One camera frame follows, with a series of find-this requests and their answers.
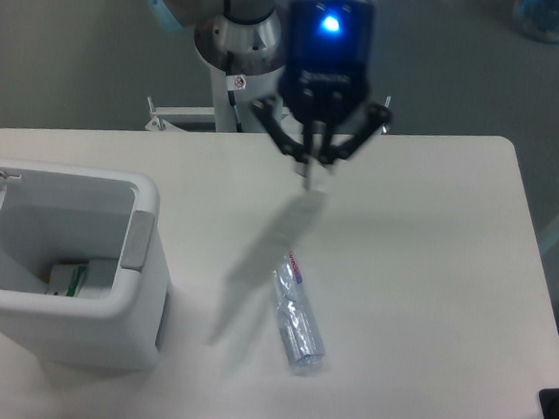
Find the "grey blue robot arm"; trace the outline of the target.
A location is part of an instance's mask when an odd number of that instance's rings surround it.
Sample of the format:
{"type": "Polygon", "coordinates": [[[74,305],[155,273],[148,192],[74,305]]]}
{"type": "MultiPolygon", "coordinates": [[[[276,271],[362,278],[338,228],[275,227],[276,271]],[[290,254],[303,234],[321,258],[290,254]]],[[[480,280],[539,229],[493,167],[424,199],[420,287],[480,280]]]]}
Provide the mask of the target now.
{"type": "Polygon", "coordinates": [[[267,134],[304,179],[391,123],[369,99],[377,1],[147,0],[170,31],[193,28],[217,131],[267,134]]]}

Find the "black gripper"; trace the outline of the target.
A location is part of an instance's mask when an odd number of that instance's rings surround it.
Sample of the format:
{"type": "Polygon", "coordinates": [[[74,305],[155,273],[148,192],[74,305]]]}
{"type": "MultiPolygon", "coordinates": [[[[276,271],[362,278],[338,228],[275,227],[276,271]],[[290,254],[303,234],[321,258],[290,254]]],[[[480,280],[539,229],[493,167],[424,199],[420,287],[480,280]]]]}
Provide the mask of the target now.
{"type": "Polygon", "coordinates": [[[295,119],[302,123],[296,141],[274,117],[275,96],[255,99],[253,115],[279,152],[294,159],[305,190],[311,189],[313,149],[311,121],[327,122],[315,159],[331,169],[349,160],[369,139],[392,122],[384,104],[370,102],[365,120],[340,143],[334,143],[341,124],[369,95],[367,68],[375,6],[369,0],[290,0],[286,64],[279,94],[295,119]]]}

